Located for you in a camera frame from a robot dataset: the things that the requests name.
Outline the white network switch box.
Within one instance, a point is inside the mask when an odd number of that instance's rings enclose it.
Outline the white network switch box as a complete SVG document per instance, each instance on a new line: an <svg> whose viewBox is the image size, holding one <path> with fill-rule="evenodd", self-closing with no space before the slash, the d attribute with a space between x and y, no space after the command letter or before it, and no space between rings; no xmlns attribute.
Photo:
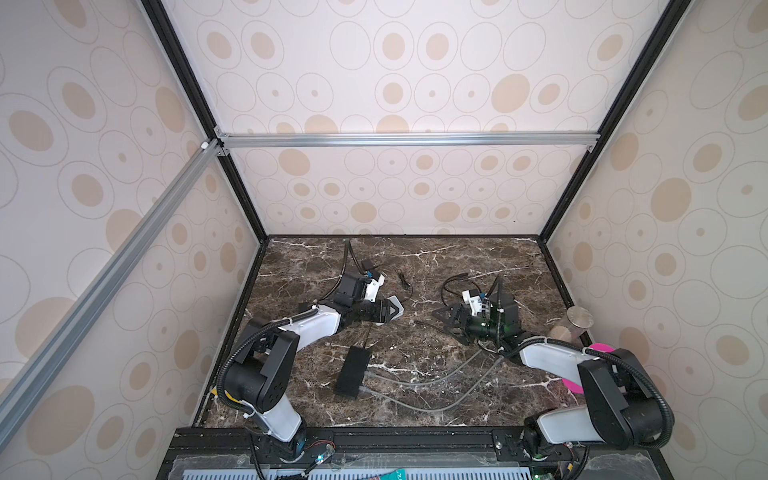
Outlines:
<svg viewBox="0 0 768 480"><path fill-rule="evenodd" d="M396 296L390 296L387 298L387 301L389 308L388 320L394 321L400 318L404 314L404 307L400 300Z"/></svg>

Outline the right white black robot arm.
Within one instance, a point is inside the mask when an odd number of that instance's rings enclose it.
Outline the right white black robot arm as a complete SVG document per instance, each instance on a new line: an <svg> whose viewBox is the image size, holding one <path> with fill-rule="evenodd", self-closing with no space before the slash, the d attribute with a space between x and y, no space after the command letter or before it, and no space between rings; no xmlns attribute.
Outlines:
<svg viewBox="0 0 768 480"><path fill-rule="evenodd" d="M488 291L471 287L432 313L462 344L490 345L491 353L568 380L584 405L551 410L526 421L522 440L530 456L549 446L605 444L618 449L657 449L671 439L673 410L629 350L603 352L523 329L514 296L502 278Z"/></svg>

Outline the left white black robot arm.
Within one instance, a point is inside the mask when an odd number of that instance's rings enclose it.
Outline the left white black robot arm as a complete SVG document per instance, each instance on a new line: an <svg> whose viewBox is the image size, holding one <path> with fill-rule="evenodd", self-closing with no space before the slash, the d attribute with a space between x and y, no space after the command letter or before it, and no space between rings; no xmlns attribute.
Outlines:
<svg viewBox="0 0 768 480"><path fill-rule="evenodd" d="M380 326L400 318L404 308L399 299L378 296L384 281L345 241L341 271L328 292L291 316L249 321L217 373L217 399L283 444L290 457L298 457L305 448L306 422L286 395L296 355L356 323Z"/></svg>

